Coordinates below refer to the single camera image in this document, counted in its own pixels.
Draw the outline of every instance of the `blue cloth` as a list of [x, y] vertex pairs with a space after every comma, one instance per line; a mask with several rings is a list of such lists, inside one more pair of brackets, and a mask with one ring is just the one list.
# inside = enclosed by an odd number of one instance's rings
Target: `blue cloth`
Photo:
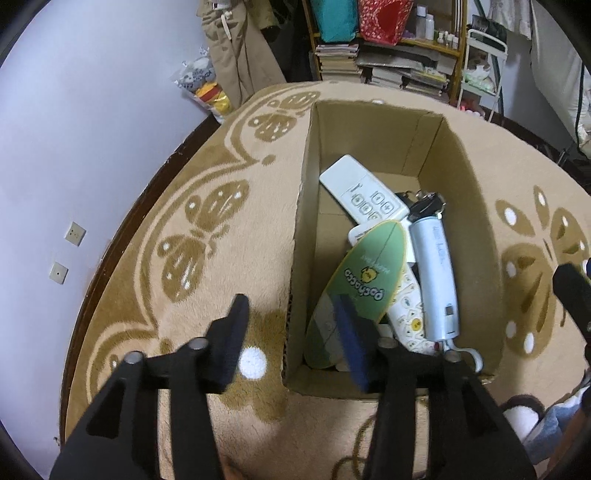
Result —
[[544, 418], [525, 438], [523, 445], [533, 465], [550, 458], [554, 453], [570, 420], [580, 408], [581, 398], [588, 388], [581, 388], [565, 402], [550, 407]]
[[311, 4], [323, 41], [348, 42], [355, 38], [357, 0], [311, 0]]

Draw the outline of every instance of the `white rack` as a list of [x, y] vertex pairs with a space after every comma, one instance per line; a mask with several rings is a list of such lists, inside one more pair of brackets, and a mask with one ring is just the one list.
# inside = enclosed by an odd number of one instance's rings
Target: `white rack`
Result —
[[[490, 43], [493, 43], [495, 46], [490, 45], [489, 43], [484, 43], [482, 40], [487, 39]], [[503, 60], [502, 67], [499, 67], [499, 82], [496, 86], [495, 93], [487, 92], [486, 90], [480, 89], [474, 85], [471, 85], [466, 80], [466, 70], [468, 68], [468, 58], [470, 53], [470, 48], [477, 48], [478, 50], [482, 50], [487, 52], [489, 55], [492, 55], [498, 59]], [[457, 108], [460, 109], [462, 104], [462, 95], [464, 90], [468, 92], [472, 92], [479, 96], [489, 96], [495, 99], [491, 114], [488, 117], [488, 121], [492, 120], [492, 114], [495, 112], [495, 108], [499, 102], [499, 97], [501, 95], [501, 86], [503, 80], [503, 72], [505, 71], [505, 65], [507, 63], [507, 44], [499, 40], [498, 38], [489, 35], [488, 33], [481, 32], [480, 30], [474, 30], [471, 28], [468, 30], [468, 36], [466, 37], [466, 58], [464, 59], [464, 69], [462, 71], [462, 81], [460, 82], [460, 96], [457, 99]]]

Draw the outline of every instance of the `air conditioner remote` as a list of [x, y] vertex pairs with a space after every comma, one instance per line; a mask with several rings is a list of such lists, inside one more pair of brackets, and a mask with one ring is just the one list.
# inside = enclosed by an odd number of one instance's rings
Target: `air conditioner remote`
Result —
[[408, 207], [351, 155], [338, 159], [320, 182], [357, 223], [402, 220]]

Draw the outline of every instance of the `wall outlet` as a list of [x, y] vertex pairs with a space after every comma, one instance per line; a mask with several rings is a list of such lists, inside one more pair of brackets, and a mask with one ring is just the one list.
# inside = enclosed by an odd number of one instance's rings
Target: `wall outlet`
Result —
[[71, 244], [74, 244], [75, 246], [78, 247], [80, 245], [80, 243], [82, 242], [82, 239], [84, 238], [85, 233], [86, 233], [86, 230], [84, 230], [76, 222], [72, 222], [72, 224], [70, 225], [70, 228], [68, 229], [66, 236], [64, 238], [66, 240], [68, 240]]
[[54, 262], [53, 266], [51, 267], [51, 271], [49, 272], [49, 278], [62, 285], [66, 279], [67, 274], [68, 269], [66, 267], [64, 267], [61, 263]]

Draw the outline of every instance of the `white bottle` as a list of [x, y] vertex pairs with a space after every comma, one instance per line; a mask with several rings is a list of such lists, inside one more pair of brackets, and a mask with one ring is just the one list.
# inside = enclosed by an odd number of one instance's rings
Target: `white bottle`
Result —
[[425, 38], [425, 29], [427, 22], [427, 7], [424, 5], [417, 5], [417, 38]]
[[425, 20], [425, 39], [426, 40], [433, 40], [433, 35], [435, 34], [435, 19], [431, 14], [427, 14], [427, 19]]

